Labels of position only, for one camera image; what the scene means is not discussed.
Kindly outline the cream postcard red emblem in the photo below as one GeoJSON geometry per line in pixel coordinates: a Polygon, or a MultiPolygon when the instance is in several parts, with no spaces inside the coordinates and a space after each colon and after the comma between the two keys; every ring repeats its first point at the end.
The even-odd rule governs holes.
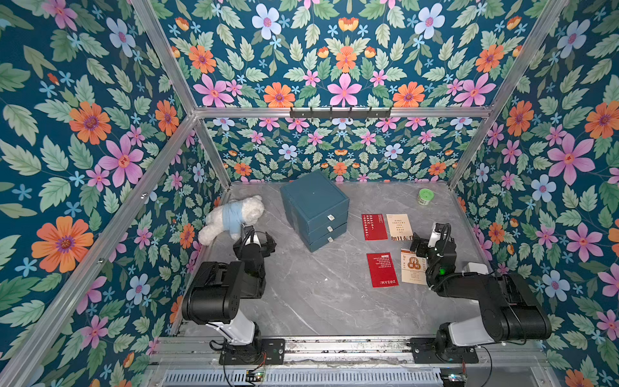
{"type": "Polygon", "coordinates": [[[409,250],[401,250],[401,280],[414,285],[427,285],[427,258],[409,250]]]}

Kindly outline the cream postcard red text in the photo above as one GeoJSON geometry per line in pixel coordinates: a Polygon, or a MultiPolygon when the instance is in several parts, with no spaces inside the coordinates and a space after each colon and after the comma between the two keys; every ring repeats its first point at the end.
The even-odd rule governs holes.
{"type": "Polygon", "coordinates": [[[391,240],[404,241],[414,238],[407,214],[387,214],[386,219],[391,240]]]}

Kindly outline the teal bottom drawer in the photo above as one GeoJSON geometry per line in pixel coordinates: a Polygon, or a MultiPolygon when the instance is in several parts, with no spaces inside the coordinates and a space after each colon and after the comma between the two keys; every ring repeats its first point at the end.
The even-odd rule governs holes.
{"type": "Polygon", "coordinates": [[[344,235],[347,232],[347,228],[347,225],[344,224],[341,227],[336,228],[333,232],[317,238],[314,242],[306,243],[306,247],[313,253],[344,235]]]}

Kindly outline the teal drawer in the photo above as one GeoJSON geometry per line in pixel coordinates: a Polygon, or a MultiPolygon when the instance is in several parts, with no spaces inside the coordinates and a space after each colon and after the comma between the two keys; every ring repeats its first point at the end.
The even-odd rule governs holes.
{"type": "Polygon", "coordinates": [[[319,240],[326,240],[329,237],[337,238],[346,232],[348,221],[344,219],[336,219],[333,223],[322,224],[312,231],[302,232],[301,238],[306,243],[317,243],[319,240]]]}
{"type": "Polygon", "coordinates": [[[301,217],[297,218],[297,222],[295,223],[294,228],[299,232],[307,232],[312,231],[316,227],[325,224],[325,223],[333,223],[335,220],[344,219],[348,220],[348,211],[339,211],[332,214],[321,214],[318,217],[315,217],[311,220],[304,220],[301,217]]]}
{"type": "Polygon", "coordinates": [[[333,232],[317,238],[314,242],[306,243],[306,247],[313,253],[344,235],[347,232],[347,228],[347,225],[344,224],[341,227],[336,228],[333,232]]]}

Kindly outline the red postcard white text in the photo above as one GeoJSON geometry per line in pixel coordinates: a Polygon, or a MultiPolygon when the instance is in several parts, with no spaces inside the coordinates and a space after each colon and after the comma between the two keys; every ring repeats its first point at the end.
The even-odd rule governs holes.
{"type": "Polygon", "coordinates": [[[366,241],[388,240],[383,214],[362,214],[362,225],[366,241]]]}

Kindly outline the teal top drawer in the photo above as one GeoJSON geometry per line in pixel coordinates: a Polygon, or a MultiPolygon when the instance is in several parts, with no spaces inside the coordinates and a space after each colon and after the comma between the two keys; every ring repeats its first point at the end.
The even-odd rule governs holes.
{"type": "Polygon", "coordinates": [[[332,214],[321,214],[318,217],[315,217],[311,220],[304,220],[301,217],[297,218],[297,222],[295,223],[294,228],[299,232],[307,232],[312,231],[316,227],[325,224],[325,223],[333,223],[335,220],[344,219],[348,220],[348,211],[339,211],[332,214]]]}

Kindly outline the teal drawer cabinet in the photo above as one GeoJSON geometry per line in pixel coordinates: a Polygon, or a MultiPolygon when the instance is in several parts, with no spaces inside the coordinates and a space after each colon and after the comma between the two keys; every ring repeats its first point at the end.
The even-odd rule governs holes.
{"type": "Polygon", "coordinates": [[[282,185],[280,195],[293,228],[298,217],[311,220],[321,214],[348,211],[350,204],[348,196],[319,171],[282,185]]]}

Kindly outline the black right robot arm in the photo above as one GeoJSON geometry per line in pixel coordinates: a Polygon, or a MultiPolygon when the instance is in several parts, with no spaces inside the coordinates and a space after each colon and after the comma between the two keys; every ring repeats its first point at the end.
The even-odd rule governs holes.
{"type": "Polygon", "coordinates": [[[456,242],[449,223],[434,223],[430,238],[413,234],[412,252],[427,260],[429,289],[442,298],[474,301],[480,314],[442,324],[433,340],[411,338],[417,364],[476,364],[476,348],[489,344],[547,340],[548,314],[519,274],[458,272],[456,242]]]}

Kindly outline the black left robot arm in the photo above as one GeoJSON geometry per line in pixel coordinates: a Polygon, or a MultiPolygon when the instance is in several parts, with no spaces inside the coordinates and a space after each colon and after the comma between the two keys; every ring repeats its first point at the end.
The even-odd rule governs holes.
{"type": "Polygon", "coordinates": [[[214,329],[222,343],[214,343],[223,365],[262,363],[269,358],[256,322],[240,310],[244,299],[262,298],[266,287],[264,260],[277,243],[253,226],[242,228],[233,244],[236,259],[230,263],[207,261],[200,265],[182,301],[182,318],[214,329]]]}

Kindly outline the white teddy bear blue shirt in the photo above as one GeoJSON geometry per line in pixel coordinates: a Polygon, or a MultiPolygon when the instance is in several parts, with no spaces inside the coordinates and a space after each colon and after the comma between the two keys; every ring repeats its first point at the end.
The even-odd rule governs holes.
{"type": "Polygon", "coordinates": [[[214,208],[206,216],[205,226],[198,232],[198,242],[210,246],[224,232],[228,232],[233,240],[238,240],[243,227],[255,225],[263,214],[264,203],[260,195],[214,208]]]}

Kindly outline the green lidded small cup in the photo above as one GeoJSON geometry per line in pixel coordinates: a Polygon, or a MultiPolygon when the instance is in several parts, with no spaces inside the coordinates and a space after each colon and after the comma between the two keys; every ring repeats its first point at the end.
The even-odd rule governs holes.
{"type": "Polygon", "coordinates": [[[418,192],[418,203],[422,206],[429,205],[435,198],[435,193],[430,189],[420,189],[418,192]]]}

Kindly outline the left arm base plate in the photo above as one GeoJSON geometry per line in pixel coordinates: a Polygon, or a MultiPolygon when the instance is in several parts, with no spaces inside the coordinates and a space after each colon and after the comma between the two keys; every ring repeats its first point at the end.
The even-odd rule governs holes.
{"type": "Polygon", "coordinates": [[[220,353],[220,365],[282,365],[285,357],[284,339],[260,339],[247,345],[226,343],[220,353]]]}

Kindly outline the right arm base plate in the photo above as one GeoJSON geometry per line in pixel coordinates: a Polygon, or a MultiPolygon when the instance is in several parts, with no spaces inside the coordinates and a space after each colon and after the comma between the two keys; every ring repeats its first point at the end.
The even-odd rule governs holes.
{"type": "Polygon", "coordinates": [[[407,345],[416,364],[478,364],[473,347],[455,347],[436,338],[410,338],[407,345]]]}

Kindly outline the aluminium front rail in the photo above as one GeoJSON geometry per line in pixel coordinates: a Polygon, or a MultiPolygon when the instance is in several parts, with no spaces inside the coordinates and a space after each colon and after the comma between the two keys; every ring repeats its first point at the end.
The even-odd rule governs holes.
{"type": "Polygon", "coordinates": [[[437,355],[434,339],[408,335],[272,336],[256,355],[241,356],[250,364],[278,366],[435,366],[444,369],[494,366],[546,367],[550,361],[534,342],[524,345],[486,344],[437,355]]]}

